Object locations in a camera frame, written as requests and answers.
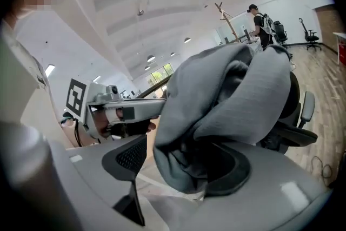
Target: table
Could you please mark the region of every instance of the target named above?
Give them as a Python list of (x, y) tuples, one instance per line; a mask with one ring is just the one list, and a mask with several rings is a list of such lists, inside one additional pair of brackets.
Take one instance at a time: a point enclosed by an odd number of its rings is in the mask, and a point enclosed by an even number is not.
[(337, 32), (333, 32), (333, 34), (336, 36), (336, 43), (337, 43), (337, 64), (339, 64), (340, 62), (340, 38), (346, 40), (346, 34), (345, 33), (337, 33)]

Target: black pants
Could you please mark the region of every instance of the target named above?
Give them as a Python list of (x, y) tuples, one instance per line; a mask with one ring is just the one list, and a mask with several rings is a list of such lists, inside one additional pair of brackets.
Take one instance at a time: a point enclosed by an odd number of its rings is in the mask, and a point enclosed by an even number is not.
[(273, 44), (272, 35), (261, 37), (261, 45), (263, 50), (265, 50), (269, 44)]

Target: chair armrest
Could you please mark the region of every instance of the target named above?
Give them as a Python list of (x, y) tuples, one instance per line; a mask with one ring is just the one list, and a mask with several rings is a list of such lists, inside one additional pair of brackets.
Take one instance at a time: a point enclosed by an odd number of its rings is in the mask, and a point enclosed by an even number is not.
[(304, 98), (304, 104), (301, 114), (301, 122), (298, 126), (298, 128), (303, 128), (304, 124), (306, 122), (309, 122), (312, 118), (312, 115), (314, 114), (315, 110), (315, 95), (307, 91), (305, 92), (305, 98)]

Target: mesh panel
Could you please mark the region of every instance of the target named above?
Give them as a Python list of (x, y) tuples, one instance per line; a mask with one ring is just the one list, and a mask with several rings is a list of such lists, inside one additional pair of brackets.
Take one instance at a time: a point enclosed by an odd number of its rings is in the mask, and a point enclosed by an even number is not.
[(147, 157), (147, 140), (141, 140), (116, 156), (118, 164), (138, 174)]

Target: black cable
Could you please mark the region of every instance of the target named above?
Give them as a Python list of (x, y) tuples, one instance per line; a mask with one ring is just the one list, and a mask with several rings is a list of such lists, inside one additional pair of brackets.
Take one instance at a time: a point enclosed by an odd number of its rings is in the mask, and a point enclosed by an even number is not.
[(78, 145), (79, 145), (80, 147), (82, 147), (81, 139), (79, 138), (78, 125), (79, 125), (79, 121), (76, 119), (76, 125), (75, 125), (75, 138), (76, 138), (76, 141), (77, 141)]
[[(325, 179), (331, 178), (331, 176), (333, 175), (333, 170), (332, 170), (330, 165), (328, 165), (328, 164), (323, 165), (322, 160), (319, 157), (314, 156), (311, 159), (311, 173), (314, 172), (314, 163), (313, 163), (313, 161), (314, 161), (315, 158), (317, 158), (321, 162), (321, 177), (322, 177), (324, 185), (327, 187), (327, 185), (325, 183)], [(330, 174), (329, 175), (325, 174), (325, 172), (324, 172), (325, 168), (329, 168), (329, 170), (330, 170)]]

